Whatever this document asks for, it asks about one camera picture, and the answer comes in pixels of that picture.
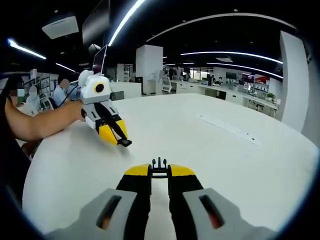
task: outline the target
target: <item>black ceiling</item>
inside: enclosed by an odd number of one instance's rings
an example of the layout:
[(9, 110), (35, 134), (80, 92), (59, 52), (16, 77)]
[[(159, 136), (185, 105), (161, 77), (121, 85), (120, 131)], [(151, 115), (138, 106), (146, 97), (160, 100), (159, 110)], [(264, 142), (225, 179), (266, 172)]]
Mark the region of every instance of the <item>black ceiling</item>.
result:
[[(88, 47), (83, 46), (82, 33), (74, 33), (51, 40), (42, 27), (48, 20), (57, 14), (74, 13), (78, 26), (81, 26), (90, 13), (95, 9), (100, 0), (71, 1), (31, 0), (6, 3), (3, 10), (6, 16), (1, 16), (1, 72), (30, 71), (37, 68), (39, 72), (59, 73), (68, 71), (55, 65), (63, 64), (77, 72), (86, 66), (81, 63), (92, 63), (94, 56), (88, 52)], [(127, 11), (136, 0), (110, 0), (111, 26), (104, 33), (107, 39), (112, 37), (115, 29)], [(145, 0), (134, 15), (129, 19), (112, 47), (108, 49), (106, 63), (133, 64), (135, 62), (136, 48), (146, 44), (146, 40), (153, 35), (201, 17), (215, 14), (255, 13), (275, 17), (295, 25), (297, 13), (301, 8), (287, 10), (287, 6), (280, 6), (276, 1), (267, 4), (244, 4), (244, 1), (218, 3), (212, 0)], [(298, 34), (291, 27), (275, 21), (250, 17), (228, 16), (212, 18), (194, 22), (165, 34), (162, 34), (147, 44), (164, 47), (164, 61), (167, 64), (194, 62), (195, 65), (204, 67), (207, 62), (218, 62), (216, 57), (231, 57), (232, 64), (262, 69), (275, 74), (282, 74), (277, 63), (248, 56), (225, 54), (186, 55), (182, 53), (206, 51), (231, 51), (251, 53), (280, 60), (280, 30)], [(21, 46), (31, 49), (47, 57), (42, 60), (32, 55), (17, 51), (7, 44), (7, 38), (13, 38)], [(103, 34), (95, 41), (102, 45)]]

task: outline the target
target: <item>desk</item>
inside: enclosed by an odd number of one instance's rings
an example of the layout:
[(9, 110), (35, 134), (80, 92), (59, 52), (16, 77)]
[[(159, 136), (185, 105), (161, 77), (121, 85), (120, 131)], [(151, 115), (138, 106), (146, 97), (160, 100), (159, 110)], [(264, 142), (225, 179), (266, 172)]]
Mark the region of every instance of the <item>desk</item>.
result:
[(197, 94), (205, 94), (205, 90), (215, 90), (215, 91), (220, 91), (220, 92), (225, 92), (226, 93), (226, 101), (232, 102), (234, 104), (242, 105), (247, 107), (248, 104), (243, 101), (243, 99), (255, 101), (257, 103), (260, 103), (264, 106), (267, 106), (273, 110), (278, 110), (278, 106), (273, 104), (272, 102), (263, 100), (258, 97), (250, 96), (248, 94), (245, 94), (243, 92), (231, 90), (231, 89), (226, 89), (221, 86), (208, 86), (208, 85), (202, 85), (200, 83), (191, 83), (191, 82), (186, 82), (186, 81), (171, 81), (172, 84), (177, 86), (177, 94), (180, 93), (197, 93)]
[[(157, 157), (192, 169), (204, 188), (237, 205), (243, 219), (275, 231), (292, 216), (313, 179), (318, 148), (282, 122), (249, 108), (188, 93), (114, 105), (132, 140), (128, 148), (102, 142), (80, 121), (39, 146), (22, 206), (42, 233), (68, 227), (81, 208), (107, 188), (116, 188), (127, 169)], [(199, 114), (254, 135), (260, 146), (199, 120)], [(151, 204), (146, 239), (175, 240), (166, 179), (152, 180)]]

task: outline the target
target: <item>potted plant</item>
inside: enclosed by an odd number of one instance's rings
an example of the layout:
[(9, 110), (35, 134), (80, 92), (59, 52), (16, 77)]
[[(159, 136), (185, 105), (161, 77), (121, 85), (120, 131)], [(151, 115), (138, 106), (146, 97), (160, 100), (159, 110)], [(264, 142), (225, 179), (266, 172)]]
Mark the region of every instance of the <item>potted plant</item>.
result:
[(271, 102), (276, 99), (276, 96), (272, 92), (268, 92), (268, 94), (266, 95), (266, 99)]

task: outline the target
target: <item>white cabinet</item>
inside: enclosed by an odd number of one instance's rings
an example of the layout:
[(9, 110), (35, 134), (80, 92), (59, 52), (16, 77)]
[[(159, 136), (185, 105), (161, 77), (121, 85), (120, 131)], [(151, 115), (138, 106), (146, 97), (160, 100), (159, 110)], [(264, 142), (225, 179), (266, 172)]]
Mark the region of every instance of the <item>white cabinet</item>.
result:
[(162, 95), (162, 81), (157, 80), (155, 83), (155, 95)]
[(176, 93), (185, 94), (187, 93), (187, 83), (186, 82), (177, 82), (176, 84)]
[(244, 104), (244, 97), (243, 96), (241, 96), (239, 94), (234, 94), (231, 92), (228, 92), (226, 94), (225, 100), (228, 102), (234, 103), (234, 104), (241, 105), (241, 106)]
[(186, 85), (186, 91), (188, 93), (194, 93), (194, 94), (205, 94), (204, 89), (202, 87), (199, 87), (199, 84), (197, 83), (190, 83)]

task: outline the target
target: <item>blue shirt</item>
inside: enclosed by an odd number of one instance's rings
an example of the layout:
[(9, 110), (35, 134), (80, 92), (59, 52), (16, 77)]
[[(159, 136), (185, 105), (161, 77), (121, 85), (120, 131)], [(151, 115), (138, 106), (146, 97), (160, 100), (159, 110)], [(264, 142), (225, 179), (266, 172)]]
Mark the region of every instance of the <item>blue shirt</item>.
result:
[(77, 90), (79, 89), (79, 86), (76, 85), (70, 85), (67, 92), (70, 93), (69, 98), (73, 101), (79, 100), (80, 94), (77, 93)]
[(52, 94), (52, 98), (58, 107), (66, 99), (66, 96), (67, 96), (66, 91), (63, 88), (61, 88), (59, 85), (56, 86)]

